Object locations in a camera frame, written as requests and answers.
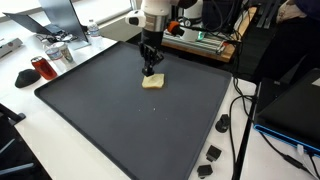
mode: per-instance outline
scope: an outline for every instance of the red object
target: red object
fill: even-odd
[[[57,77],[56,71],[51,67],[45,58],[37,56],[31,59],[31,63],[36,71],[38,71],[46,80],[51,80]]]

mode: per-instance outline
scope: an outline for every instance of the chair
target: chair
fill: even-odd
[[[22,113],[20,114],[15,114],[14,112],[12,112],[10,109],[8,109],[7,107],[5,107],[4,105],[2,105],[0,103],[0,121],[4,120],[4,121],[8,121],[8,123],[10,123],[11,126],[17,124],[18,122],[20,122],[21,120],[23,120],[26,116]],[[4,156],[4,154],[6,154],[6,152],[9,151],[10,148],[12,148],[15,143],[18,140],[13,138],[11,139],[6,145],[4,145],[4,147],[0,147],[0,158]],[[17,172],[21,172],[24,170],[28,170],[28,169],[32,169],[35,167],[34,163],[28,163],[28,164],[24,164],[24,165],[20,165],[20,166],[15,166],[15,167],[11,167],[11,168],[7,168],[7,169],[0,169],[0,178],[12,173],[17,173]]]

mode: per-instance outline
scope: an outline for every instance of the computer screen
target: computer screen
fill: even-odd
[[[70,0],[39,0],[39,3],[53,25],[88,42]]]

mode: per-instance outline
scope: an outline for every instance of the black cable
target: black cable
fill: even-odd
[[[230,118],[230,119],[231,119],[231,116],[232,116],[232,106],[233,106],[234,102],[236,102],[238,99],[243,98],[243,97],[249,98],[249,97],[251,97],[251,96],[240,95],[240,96],[236,97],[235,99],[233,99],[233,101],[231,102],[230,107],[229,107],[229,118]],[[233,135],[232,135],[231,124],[230,124],[230,127],[229,127],[229,134],[230,134],[230,142],[231,142],[231,148],[232,148],[233,171],[235,171],[235,166],[236,166],[236,152],[235,152],[235,148],[234,148],[234,142],[233,142]]]
[[[269,144],[269,146],[274,150],[274,151],[276,151],[280,156],[285,156],[285,154],[283,154],[282,152],[280,152],[277,148],[275,148],[272,144],[271,144],[271,142],[266,138],[266,136],[264,135],[264,134],[262,134],[262,133],[260,133],[261,134],[261,136],[263,137],[263,139]]]
[[[215,30],[210,30],[209,28],[207,28],[206,26],[206,29],[208,29],[209,31],[211,31],[211,32],[215,32],[215,31],[217,31],[217,30],[219,30],[219,32],[221,32],[221,29],[225,26],[225,24],[226,24],[226,22],[229,22],[230,21],[230,18],[231,18],[231,16],[232,16],[232,14],[233,14],[233,12],[234,12],[234,8],[235,7],[235,1],[232,1],[232,6],[231,6],[231,9],[230,9],[230,11],[229,11],[229,13],[228,13],[228,15],[227,15],[227,17],[223,20],[223,18],[222,18],[222,14],[221,14],[221,19],[220,20],[222,20],[221,22],[222,23],[220,23],[220,25],[219,25],[219,27],[220,28],[216,28]]]
[[[226,35],[224,33],[222,33],[223,35],[229,37],[230,39],[233,39],[234,43],[232,44],[234,46],[234,49],[236,50],[235,52],[235,56],[234,56],[234,63],[233,66],[231,67],[231,69],[229,70],[232,74],[238,73],[239,71],[239,66],[240,66],[240,55],[242,54],[243,51],[243,42],[241,42],[242,36],[241,34],[236,31],[235,29],[233,30],[233,33],[236,36],[236,39],[230,35]]]
[[[212,4],[216,7],[216,10],[218,12],[218,15],[219,15],[219,19],[220,19],[220,25],[213,29],[213,30],[210,30],[211,32],[214,32],[214,31],[217,31],[217,30],[220,30],[223,26],[223,17],[222,17],[222,13],[221,13],[221,10],[220,10],[220,7],[217,5],[217,3],[215,2],[215,0],[211,0]]]
[[[214,37],[219,38],[219,39],[221,39],[221,40],[236,43],[236,41],[234,41],[234,40],[231,39],[230,37],[227,37],[228,39],[226,39],[226,38],[221,37],[221,36],[219,36],[219,35],[213,34],[212,32],[208,32],[208,33],[209,33],[211,36],[214,36]]]
[[[317,177],[320,179],[320,176],[319,176],[319,172],[318,172],[317,166],[316,166],[316,164],[314,163],[314,161],[313,161],[313,158],[312,158],[312,155],[311,155],[311,154],[309,154],[309,158],[310,158],[310,160],[311,160],[311,163],[312,163],[313,169],[314,169],[314,171],[315,171],[315,172],[316,172],[316,174],[317,174]]]
[[[235,90],[238,92],[238,94],[239,94],[240,96],[242,96],[243,110],[244,110],[244,112],[246,113],[246,115],[248,116],[248,119],[249,119],[251,122],[253,122],[253,118],[250,116],[249,112],[248,112],[247,109],[246,109],[245,99],[247,99],[247,100],[251,101],[251,103],[253,103],[253,97],[254,97],[254,96],[248,96],[248,97],[250,97],[250,98],[248,98],[247,96],[243,95],[241,89],[240,89],[239,86],[238,86],[238,83],[239,83],[239,79],[238,79],[237,77],[234,77],[234,78],[233,78],[233,86],[234,86]]]

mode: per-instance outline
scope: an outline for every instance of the black cable clip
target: black cable clip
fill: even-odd
[[[222,114],[220,120],[216,124],[216,130],[225,133],[231,124],[231,119],[227,114]]]

